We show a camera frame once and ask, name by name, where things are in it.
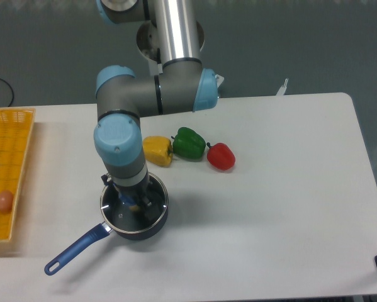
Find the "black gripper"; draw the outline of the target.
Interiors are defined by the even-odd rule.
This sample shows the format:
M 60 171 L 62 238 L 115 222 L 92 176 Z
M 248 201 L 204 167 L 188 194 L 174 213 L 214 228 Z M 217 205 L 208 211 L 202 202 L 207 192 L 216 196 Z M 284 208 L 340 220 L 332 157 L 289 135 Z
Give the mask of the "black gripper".
M 107 173 L 101 176 L 101 180 L 105 186 L 113 186 L 117 192 L 117 198 L 126 204 L 142 204 L 143 215 L 149 223 L 156 222 L 162 215 L 163 205 L 162 198 L 159 196 L 148 196 L 147 186 L 121 187 L 113 185 L 111 176 Z

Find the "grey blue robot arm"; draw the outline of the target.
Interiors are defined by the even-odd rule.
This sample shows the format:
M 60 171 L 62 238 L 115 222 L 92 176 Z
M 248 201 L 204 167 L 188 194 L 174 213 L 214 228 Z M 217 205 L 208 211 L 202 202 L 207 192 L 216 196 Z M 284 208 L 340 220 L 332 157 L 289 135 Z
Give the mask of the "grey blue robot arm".
M 140 119 L 214 108 L 217 74 L 203 67 L 191 1 L 98 1 L 103 19 L 120 24 L 148 21 L 162 70 L 136 77 L 119 65 L 104 68 L 96 79 L 98 124 L 94 144 L 115 188 L 131 197 L 148 221 L 161 215 L 149 193 Z

